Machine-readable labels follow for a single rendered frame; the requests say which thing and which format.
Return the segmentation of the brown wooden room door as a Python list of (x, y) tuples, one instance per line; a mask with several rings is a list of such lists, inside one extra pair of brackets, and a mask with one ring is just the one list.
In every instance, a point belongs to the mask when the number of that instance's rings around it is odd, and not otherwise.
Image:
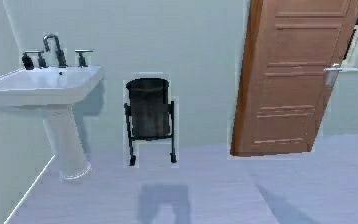
[(312, 150), (357, 19), (358, 0), (249, 0), (231, 155)]

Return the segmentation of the black bin on stand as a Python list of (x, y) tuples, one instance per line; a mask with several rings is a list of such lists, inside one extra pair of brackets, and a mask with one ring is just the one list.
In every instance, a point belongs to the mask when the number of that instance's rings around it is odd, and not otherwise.
[(175, 150), (175, 103), (168, 102), (169, 81), (162, 78), (138, 78), (129, 81), (126, 89), (130, 104), (124, 104), (130, 153), (129, 165), (136, 155), (133, 142), (171, 139), (170, 160), (177, 162)]

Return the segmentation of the small black round object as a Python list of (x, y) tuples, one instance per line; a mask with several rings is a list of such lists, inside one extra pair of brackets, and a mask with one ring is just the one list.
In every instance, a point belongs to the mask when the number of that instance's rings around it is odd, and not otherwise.
[(34, 64), (30, 56), (27, 54), (23, 54), (22, 56), (22, 63), (26, 70), (33, 70)]

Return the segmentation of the white pedestal sink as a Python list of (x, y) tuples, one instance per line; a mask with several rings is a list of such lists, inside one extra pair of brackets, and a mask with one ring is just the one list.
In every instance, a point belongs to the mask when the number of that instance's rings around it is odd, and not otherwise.
[(43, 118), (60, 178), (74, 181), (91, 169), (73, 114), (104, 78), (104, 67), (18, 69), (0, 76), (0, 110), (26, 112)]

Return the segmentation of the dark metal sink faucet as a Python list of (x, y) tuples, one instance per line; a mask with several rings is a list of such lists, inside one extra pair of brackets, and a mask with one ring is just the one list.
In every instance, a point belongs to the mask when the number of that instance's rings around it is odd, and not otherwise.
[(59, 38), (56, 34), (46, 34), (43, 36), (43, 44), (44, 44), (44, 49), (46, 52), (50, 52), (50, 46), (49, 46), (49, 39), (53, 39), (55, 42), (55, 54), (56, 54), (56, 59), (58, 61), (58, 67), (59, 68), (66, 68), (67, 67), (67, 62), (66, 62), (66, 58), (64, 55), (64, 51), (61, 49), (60, 46), (60, 42), (59, 42)]

